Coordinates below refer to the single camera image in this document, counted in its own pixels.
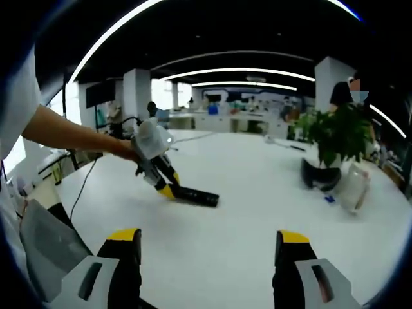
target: white sleeve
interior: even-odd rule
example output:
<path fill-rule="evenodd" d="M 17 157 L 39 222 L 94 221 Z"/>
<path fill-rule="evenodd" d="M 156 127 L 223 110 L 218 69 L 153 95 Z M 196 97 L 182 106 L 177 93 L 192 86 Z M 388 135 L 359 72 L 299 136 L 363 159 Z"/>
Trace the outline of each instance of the white sleeve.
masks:
<path fill-rule="evenodd" d="M 12 150 L 32 119 L 41 101 L 36 79 L 34 49 L 29 53 L 20 70 L 9 81 L 5 102 L 2 102 L 0 120 L 0 155 L 4 159 Z"/>

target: computer monitor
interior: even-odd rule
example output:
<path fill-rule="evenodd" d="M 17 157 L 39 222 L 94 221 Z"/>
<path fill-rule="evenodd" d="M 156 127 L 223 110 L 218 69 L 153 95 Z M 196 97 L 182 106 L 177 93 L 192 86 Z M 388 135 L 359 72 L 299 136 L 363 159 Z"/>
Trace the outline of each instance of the computer monitor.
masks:
<path fill-rule="evenodd" d="M 240 101 L 241 99 L 242 99 L 242 94 L 240 92 L 229 92 L 226 101 L 234 102 L 234 101 Z"/>
<path fill-rule="evenodd" d="M 106 80 L 86 89 L 86 108 L 114 101 L 116 97 L 116 81 Z"/>
<path fill-rule="evenodd" d="M 220 102 L 221 95 L 207 95 L 209 102 Z"/>

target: white table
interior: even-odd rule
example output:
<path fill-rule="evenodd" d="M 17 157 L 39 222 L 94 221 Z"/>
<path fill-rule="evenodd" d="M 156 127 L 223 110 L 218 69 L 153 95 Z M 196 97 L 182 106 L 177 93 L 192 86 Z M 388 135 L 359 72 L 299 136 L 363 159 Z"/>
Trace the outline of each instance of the white table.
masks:
<path fill-rule="evenodd" d="M 205 134 L 172 133 L 177 140 Z M 142 177 L 135 178 L 134 163 L 105 156 L 91 172 L 73 215 L 94 253 L 115 230 L 142 229 L 141 297 L 157 308 L 273 308 L 279 229 L 309 237 L 318 257 L 329 259 L 351 281 L 360 303 L 371 299 L 392 273 L 412 209 L 374 165 L 365 165 L 371 189 L 354 216 L 303 187 L 300 151 L 233 133 L 176 147 L 179 151 L 168 153 L 182 185 L 219 194 L 218 208 L 169 201 Z M 66 211 L 89 168 L 58 186 Z"/>

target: white pillar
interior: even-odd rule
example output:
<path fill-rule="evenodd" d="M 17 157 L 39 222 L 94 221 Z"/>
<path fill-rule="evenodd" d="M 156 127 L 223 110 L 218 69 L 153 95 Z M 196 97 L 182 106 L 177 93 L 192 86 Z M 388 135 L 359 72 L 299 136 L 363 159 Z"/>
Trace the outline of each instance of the white pillar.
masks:
<path fill-rule="evenodd" d="M 176 82 L 172 83 L 173 108 L 179 108 L 179 90 Z"/>
<path fill-rule="evenodd" d="M 355 69 L 331 57 L 326 57 L 315 67 L 316 105 L 315 109 L 325 112 L 330 108 L 333 87 L 346 82 L 355 74 Z"/>
<path fill-rule="evenodd" d="M 200 107 L 201 102 L 203 101 L 203 98 L 201 97 L 201 89 L 192 87 L 192 98 L 194 102 L 194 107 Z"/>
<path fill-rule="evenodd" d="M 133 69 L 123 76 L 124 116 L 149 118 L 147 104 L 151 101 L 150 71 Z"/>

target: human hand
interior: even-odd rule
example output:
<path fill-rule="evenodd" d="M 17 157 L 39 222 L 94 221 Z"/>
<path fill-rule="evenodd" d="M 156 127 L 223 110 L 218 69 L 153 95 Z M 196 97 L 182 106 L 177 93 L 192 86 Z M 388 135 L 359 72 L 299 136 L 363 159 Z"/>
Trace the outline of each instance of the human hand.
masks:
<path fill-rule="evenodd" d="M 117 145 L 111 152 L 120 158 L 131 160 L 136 163 L 140 161 L 136 151 L 133 149 L 130 140 L 117 140 Z"/>

